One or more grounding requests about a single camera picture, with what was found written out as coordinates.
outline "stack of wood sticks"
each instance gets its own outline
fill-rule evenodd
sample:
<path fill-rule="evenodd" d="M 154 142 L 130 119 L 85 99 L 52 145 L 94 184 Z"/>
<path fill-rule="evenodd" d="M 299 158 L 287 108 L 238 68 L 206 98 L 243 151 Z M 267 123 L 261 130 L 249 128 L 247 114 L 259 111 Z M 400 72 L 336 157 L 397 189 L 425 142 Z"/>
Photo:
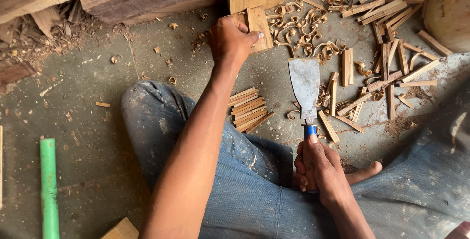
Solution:
<path fill-rule="evenodd" d="M 241 133 L 249 134 L 274 115 L 274 112 L 267 113 L 266 101 L 254 87 L 231 96 L 228 106 L 233 106 L 230 115 L 234 116 L 234 125 Z"/>

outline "green plastic tube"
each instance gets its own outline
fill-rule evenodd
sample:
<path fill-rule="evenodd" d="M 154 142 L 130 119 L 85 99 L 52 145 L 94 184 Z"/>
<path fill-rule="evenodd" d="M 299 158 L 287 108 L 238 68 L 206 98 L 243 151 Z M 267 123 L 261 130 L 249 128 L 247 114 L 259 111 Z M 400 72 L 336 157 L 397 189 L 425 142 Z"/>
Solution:
<path fill-rule="evenodd" d="M 59 210 L 57 206 L 56 140 L 40 140 L 41 147 L 41 206 L 42 238 L 59 239 Z"/>

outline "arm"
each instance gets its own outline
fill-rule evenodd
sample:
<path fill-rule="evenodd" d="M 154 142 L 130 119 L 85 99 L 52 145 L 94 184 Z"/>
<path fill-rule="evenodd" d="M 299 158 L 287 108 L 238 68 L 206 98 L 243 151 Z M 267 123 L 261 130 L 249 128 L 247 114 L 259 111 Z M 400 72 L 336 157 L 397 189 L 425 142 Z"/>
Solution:
<path fill-rule="evenodd" d="M 214 182 L 230 92 L 251 46 L 262 38 L 232 16 L 210 31 L 211 78 L 154 188 L 140 238 L 197 238 Z"/>

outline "hand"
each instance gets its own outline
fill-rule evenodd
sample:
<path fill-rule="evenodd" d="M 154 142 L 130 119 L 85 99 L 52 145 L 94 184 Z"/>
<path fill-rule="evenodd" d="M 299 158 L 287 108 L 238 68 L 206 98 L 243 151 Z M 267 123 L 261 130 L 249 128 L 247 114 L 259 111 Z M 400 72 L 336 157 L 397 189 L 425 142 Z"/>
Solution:
<path fill-rule="evenodd" d="M 229 66 L 237 71 L 242 67 L 253 44 L 264 37 L 263 32 L 247 32 L 248 27 L 233 16 L 217 20 L 209 30 L 209 46 L 216 66 L 230 62 Z"/>

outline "curled wood shaving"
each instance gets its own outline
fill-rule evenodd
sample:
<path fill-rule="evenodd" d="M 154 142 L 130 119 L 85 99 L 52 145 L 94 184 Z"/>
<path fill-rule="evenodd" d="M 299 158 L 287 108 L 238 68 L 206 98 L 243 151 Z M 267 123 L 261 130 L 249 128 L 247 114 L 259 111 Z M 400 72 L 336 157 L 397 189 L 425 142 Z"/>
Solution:
<path fill-rule="evenodd" d="M 356 64 L 359 66 L 359 73 L 360 73 L 361 75 L 363 75 L 365 78 L 369 77 L 370 74 L 372 74 L 372 70 L 364 70 L 364 68 L 366 67 L 366 65 L 365 65 L 363 62 L 361 62 L 361 61 L 356 61 L 356 62 L 354 62 L 354 63 L 356 63 Z"/>

